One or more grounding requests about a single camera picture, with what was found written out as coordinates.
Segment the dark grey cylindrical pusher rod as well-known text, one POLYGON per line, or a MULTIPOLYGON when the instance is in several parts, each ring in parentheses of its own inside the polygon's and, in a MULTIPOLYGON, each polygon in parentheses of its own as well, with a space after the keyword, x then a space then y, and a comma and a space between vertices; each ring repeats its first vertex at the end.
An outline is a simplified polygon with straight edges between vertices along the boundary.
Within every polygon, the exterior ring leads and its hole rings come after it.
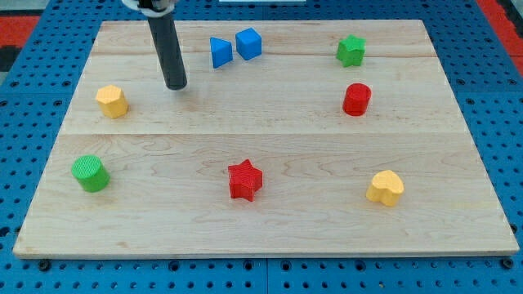
POLYGON ((174 91, 183 89, 187 77, 172 14, 150 17, 148 24, 166 87, 174 91))

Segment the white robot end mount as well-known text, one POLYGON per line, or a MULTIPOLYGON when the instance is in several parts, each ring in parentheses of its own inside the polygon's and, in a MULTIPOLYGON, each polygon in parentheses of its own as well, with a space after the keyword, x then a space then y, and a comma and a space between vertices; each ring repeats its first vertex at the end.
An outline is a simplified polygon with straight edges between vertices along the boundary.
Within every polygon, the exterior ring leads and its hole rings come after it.
POLYGON ((122 0, 122 4, 146 17, 162 17, 172 13, 177 0, 122 0))

